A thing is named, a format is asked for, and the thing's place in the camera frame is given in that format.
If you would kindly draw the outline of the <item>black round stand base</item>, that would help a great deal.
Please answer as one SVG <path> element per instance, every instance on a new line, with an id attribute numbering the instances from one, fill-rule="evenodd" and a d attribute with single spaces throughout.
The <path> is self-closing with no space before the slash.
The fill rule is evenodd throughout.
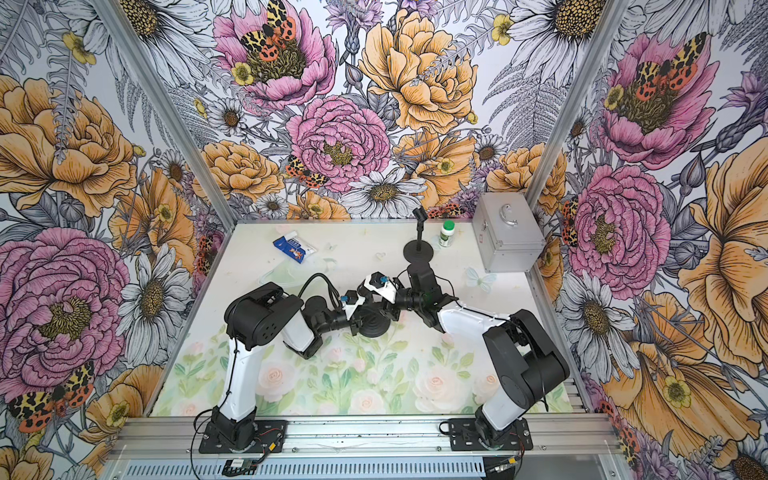
<path id="1" fill-rule="evenodd" d="M 429 263 L 434 257 L 434 249 L 423 239 L 411 240 L 403 248 L 403 257 L 410 264 Z"/>

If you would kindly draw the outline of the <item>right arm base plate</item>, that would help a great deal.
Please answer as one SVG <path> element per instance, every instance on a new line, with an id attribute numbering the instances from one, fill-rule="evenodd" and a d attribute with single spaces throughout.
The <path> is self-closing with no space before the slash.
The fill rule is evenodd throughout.
<path id="1" fill-rule="evenodd" d="M 438 426 L 452 451 L 457 452 L 527 452 L 533 449 L 528 423 L 520 418 L 503 430 L 494 429 L 479 418 L 450 418 Z"/>

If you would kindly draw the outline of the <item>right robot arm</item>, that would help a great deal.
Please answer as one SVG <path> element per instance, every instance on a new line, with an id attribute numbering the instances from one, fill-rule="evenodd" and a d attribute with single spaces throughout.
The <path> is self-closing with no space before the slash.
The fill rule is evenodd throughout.
<path id="1" fill-rule="evenodd" d="M 442 290 L 428 263 L 412 263 L 406 272 L 407 286 L 396 277 L 374 272 L 358 292 L 380 298 L 374 303 L 379 315 L 395 317 L 411 311 L 441 333 L 480 339 L 499 387 L 478 407 L 469 431 L 486 449 L 500 449 L 512 438 L 524 449 L 519 437 L 524 415 L 536 403 L 545 403 L 547 394 L 570 376 L 563 354 L 531 311 L 502 315 L 468 307 L 453 292 Z"/>

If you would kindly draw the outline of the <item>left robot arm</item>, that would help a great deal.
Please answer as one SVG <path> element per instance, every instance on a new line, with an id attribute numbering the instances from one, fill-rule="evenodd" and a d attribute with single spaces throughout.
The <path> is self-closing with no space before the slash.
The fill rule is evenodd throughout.
<path id="1" fill-rule="evenodd" d="M 392 314 L 383 303 L 354 290 L 341 295 L 331 289 L 330 294 L 330 300 L 319 295 L 304 300 L 269 282 L 230 303 L 224 314 L 230 348 L 225 391 L 212 408 L 200 453 L 253 451 L 261 432 L 283 431 L 256 423 L 262 361 L 274 341 L 283 341 L 308 359 L 332 331 L 348 329 L 353 335 L 376 338 L 389 329 Z"/>

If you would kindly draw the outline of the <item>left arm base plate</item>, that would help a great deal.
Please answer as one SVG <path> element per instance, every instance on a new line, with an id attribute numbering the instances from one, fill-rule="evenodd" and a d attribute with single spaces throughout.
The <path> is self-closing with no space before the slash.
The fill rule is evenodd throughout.
<path id="1" fill-rule="evenodd" d="M 218 425 L 210 422 L 198 447 L 201 454 L 280 453 L 286 437 L 285 420 L 247 420 Z"/>

